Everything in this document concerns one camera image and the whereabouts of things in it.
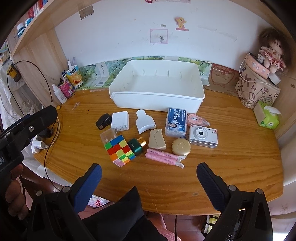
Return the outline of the person's left hand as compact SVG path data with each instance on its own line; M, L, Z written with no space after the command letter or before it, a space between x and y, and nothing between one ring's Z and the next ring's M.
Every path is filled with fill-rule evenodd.
M5 199L8 203L8 213L10 216L17 216L19 220L23 220L29 213L29 209L25 204L25 196L21 192L21 185L17 178L22 174L23 166L19 164L11 171L11 183L8 186Z

